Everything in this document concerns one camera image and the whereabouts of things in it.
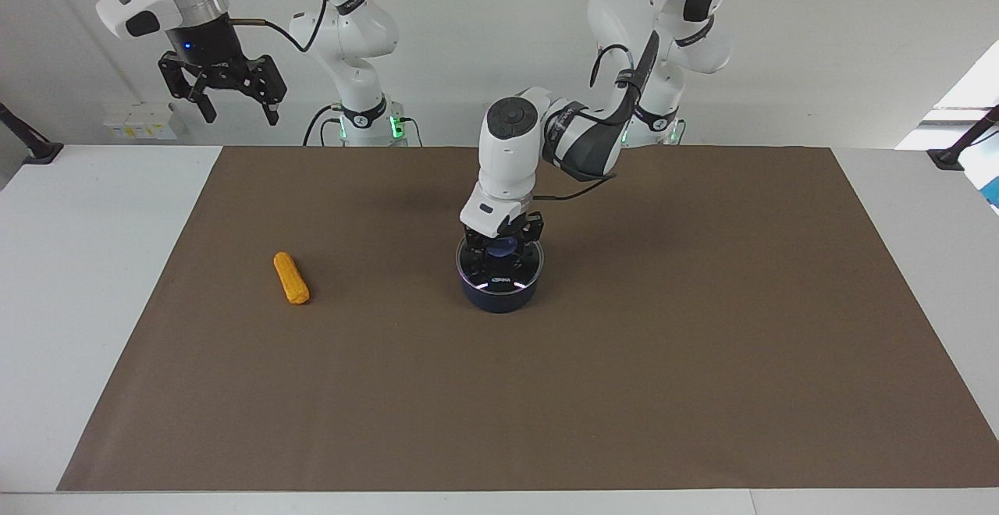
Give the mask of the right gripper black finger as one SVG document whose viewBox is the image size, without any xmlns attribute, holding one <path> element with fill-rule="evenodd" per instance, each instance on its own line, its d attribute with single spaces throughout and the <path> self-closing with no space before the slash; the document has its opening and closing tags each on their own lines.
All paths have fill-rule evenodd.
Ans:
<svg viewBox="0 0 999 515">
<path fill-rule="evenodd" d="M 277 62 L 272 56 L 265 54 L 259 59 L 247 61 L 247 78 L 249 78 L 250 92 L 256 100 L 265 119 L 271 126 L 276 126 L 279 122 L 279 103 L 284 101 L 288 86 L 279 71 Z"/>
<path fill-rule="evenodd" d="M 197 65 L 194 66 L 195 81 L 189 81 L 185 72 L 189 69 L 179 54 L 175 51 L 166 51 L 159 59 L 159 69 L 167 85 L 168 91 L 175 99 L 184 99 L 195 104 L 206 123 L 214 123 L 217 119 L 215 106 L 204 89 L 208 85 L 207 75 L 200 72 Z"/>
</svg>

